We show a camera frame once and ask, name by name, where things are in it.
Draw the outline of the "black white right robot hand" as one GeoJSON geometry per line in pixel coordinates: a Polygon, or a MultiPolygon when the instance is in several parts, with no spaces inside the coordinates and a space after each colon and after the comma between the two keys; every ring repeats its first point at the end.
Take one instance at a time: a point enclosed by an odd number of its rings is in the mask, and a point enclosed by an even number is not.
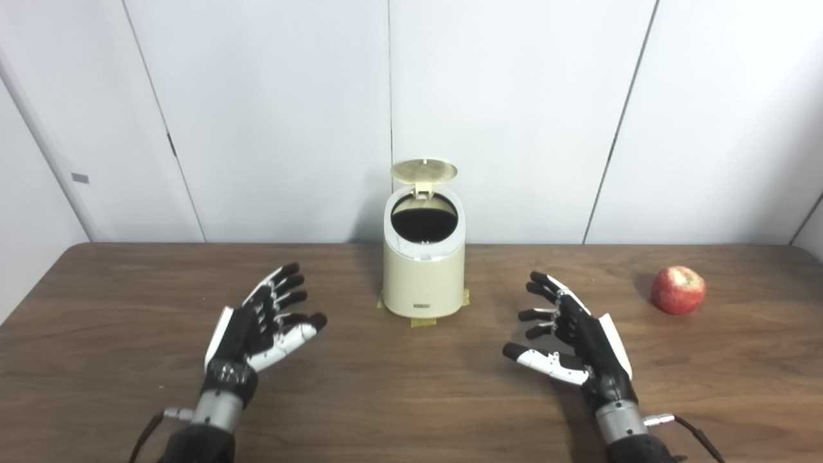
{"type": "Polygon", "coordinates": [[[554,380],[579,386],[591,413],[611,403],[640,404],[632,383],[632,367],[611,316],[594,316],[569,287],[553,276],[532,271],[530,278],[527,292],[544,297],[553,307],[518,313],[521,322],[537,322],[527,329],[526,339],[552,335],[574,352],[549,352],[508,342],[503,346],[503,355],[554,380]]]}

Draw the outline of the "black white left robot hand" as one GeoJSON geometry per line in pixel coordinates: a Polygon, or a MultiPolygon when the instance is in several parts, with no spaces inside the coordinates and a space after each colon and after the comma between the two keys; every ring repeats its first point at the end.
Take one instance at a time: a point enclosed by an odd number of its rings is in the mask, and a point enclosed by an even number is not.
{"type": "Polygon", "coordinates": [[[305,276],[297,262],[263,278],[239,307],[225,307],[204,358],[202,392],[229,393],[247,408],[259,374],[314,339],[327,325],[322,313],[287,313],[305,301],[305,276]]]}

